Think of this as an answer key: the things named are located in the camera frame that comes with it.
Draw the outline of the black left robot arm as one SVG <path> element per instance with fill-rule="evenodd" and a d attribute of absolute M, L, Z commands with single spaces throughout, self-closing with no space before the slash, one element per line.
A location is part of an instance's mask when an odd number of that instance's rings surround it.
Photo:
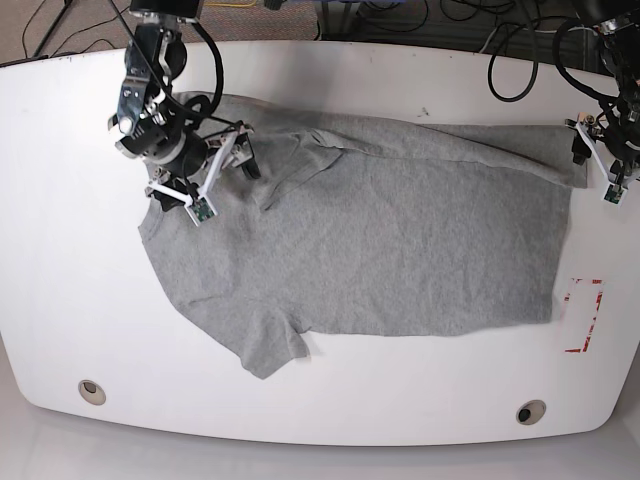
<path fill-rule="evenodd" d="M 573 1 L 576 16 L 564 21 L 552 41 L 558 73 L 573 88 L 595 100 L 601 113 L 580 115 L 566 125 L 575 131 L 573 162 L 593 158 L 606 180 L 602 199 L 619 205 L 639 179 L 639 3 Z M 596 51 L 616 81 L 618 94 L 599 92 L 574 78 L 560 59 L 560 45 L 570 30 L 585 27 L 597 36 Z"/>

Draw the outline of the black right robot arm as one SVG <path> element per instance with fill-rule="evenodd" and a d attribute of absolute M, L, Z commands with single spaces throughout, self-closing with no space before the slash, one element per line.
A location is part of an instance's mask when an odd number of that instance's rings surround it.
<path fill-rule="evenodd" d="M 131 14 L 141 21 L 125 30 L 125 78 L 108 124 L 119 136 L 115 146 L 123 155 L 151 166 L 147 196 L 165 212 L 183 208 L 195 225 L 218 216 L 211 191 L 224 169 L 239 168 L 250 180 L 261 176 L 250 125 L 221 119 L 221 130 L 198 133 L 203 122 L 216 120 L 224 87 L 220 50 L 199 22 L 202 8 L 200 1 L 131 2 Z M 212 93 L 186 101 L 177 99 L 172 85 L 187 64 L 183 24 L 191 25 L 209 47 L 215 73 Z"/>

